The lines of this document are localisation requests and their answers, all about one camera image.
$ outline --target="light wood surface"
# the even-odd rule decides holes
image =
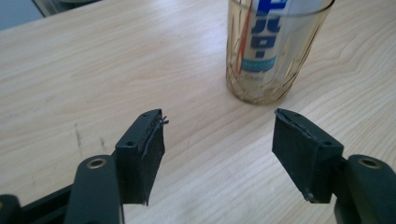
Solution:
[[[37,200],[162,108],[166,153],[127,223],[334,223],[271,152],[277,107],[396,169],[396,1],[337,0],[288,96],[225,83],[227,1],[106,0],[0,32],[0,194]]]

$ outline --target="black plastic part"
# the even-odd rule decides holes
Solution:
[[[149,204],[157,171],[165,151],[161,109],[142,114],[116,144],[122,203]]]
[[[332,193],[337,196],[337,201],[345,205],[354,205],[352,195],[350,194],[349,187],[347,185],[347,178],[345,176],[345,169],[347,166],[347,160],[341,158],[338,165],[334,165],[332,169],[330,185]]]
[[[20,202],[14,195],[0,195],[0,223],[24,223]]]
[[[91,157],[78,166],[64,223],[124,223],[116,164],[111,156]]]
[[[341,203],[339,199],[337,199],[334,206],[334,216],[337,224],[361,224],[361,218],[356,206]]]
[[[309,202],[330,202],[332,168],[342,159],[343,149],[304,116],[276,110],[273,152]]]
[[[386,163],[350,156],[346,179],[363,223],[396,223],[396,174]]]
[[[69,202],[71,186],[59,189],[50,195],[29,203],[22,208],[25,220],[29,223],[63,223]]]

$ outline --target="metal bolt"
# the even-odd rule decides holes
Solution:
[[[107,160],[98,158],[98,159],[94,159],[94,160],[91,160],[90,162],[88,162],[87,167],[90,169],[97,169],[97,168],[104,166],[106,163],[107,163]]]
[[[363,165],[365,167],[368,167],[368,168],[371,168],[371,169],[380,169],[381,168],[381,164],[379,164],[377,161],[372,160],[370,158],[360,158],[358,160],[358,162],[361,165]]]
[[[311,203],[315,202],[315,197],[312,193],[307,193],[305,199]]]

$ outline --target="glass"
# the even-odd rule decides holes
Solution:
[[[334,0],[229,0],[227,85],[269,104],[291,88]]]

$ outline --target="glass rim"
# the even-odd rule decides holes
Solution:
[[[235,2],[240,7],[243,7],[246,10],[250,10],[251,12],[255,12],[255,13],[259,13],[259,14],[262,13],[263,15],[266,15],[266,16],[277,16],[277,17],[304,17],[304,16],[312,16],[312,15],[320,14],[324,11],[329,10],[335,2],[335,0],[329,0],[330,3],[328,5],[326,5],[325,7],[322,7],[318,10],[315,10],[315,11],[288,14],[288,13],[275,13],[275,12],[269,12],[269,13],[260,12],[259,10],[251,9],[250,6],[248,6],[247,4],[241,3],[242,2],[241,0],[230,0],[230,1]]]

